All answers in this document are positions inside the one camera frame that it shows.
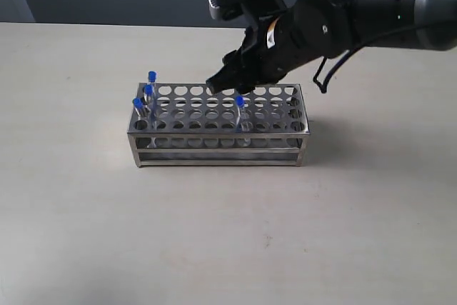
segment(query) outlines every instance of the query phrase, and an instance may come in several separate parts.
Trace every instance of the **robotic arm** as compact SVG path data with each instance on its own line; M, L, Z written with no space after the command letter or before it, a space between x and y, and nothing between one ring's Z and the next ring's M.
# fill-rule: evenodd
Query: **robotic arm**
M209 0L213 19L241 15L249 27L241 47L223 58L207 80L216 94L275 84L298 67L323 57L314 77L322 93L333 74L365 46L449 50L457 45L457 0ZM327 59L348 51L318 81Z

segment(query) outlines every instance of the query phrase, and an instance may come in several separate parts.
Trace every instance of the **white table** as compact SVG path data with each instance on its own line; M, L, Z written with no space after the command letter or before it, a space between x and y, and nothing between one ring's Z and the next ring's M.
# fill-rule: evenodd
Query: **white table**
M308 165L137 169L131 98L238 29L0 24L0 304L454 304L457 58L366 49L306 92Z

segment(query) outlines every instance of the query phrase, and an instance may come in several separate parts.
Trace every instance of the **blue cap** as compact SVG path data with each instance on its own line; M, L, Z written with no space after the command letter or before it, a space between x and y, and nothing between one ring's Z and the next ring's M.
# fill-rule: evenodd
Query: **blue cap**
M152 96L152 94L154 92L154 87L152 85L145 85L143 90L144 90L145 95Z
M157 73L155 71L150 71L149 76L148 76L149 82L156 82L156 79L157 79Z
M235 102L237 107L244 107L244 98L242 96L237 96Z
M134 106L135 106L135 109L138 109L138 110L143 108L143 102L141 101L140 98L134 99Z

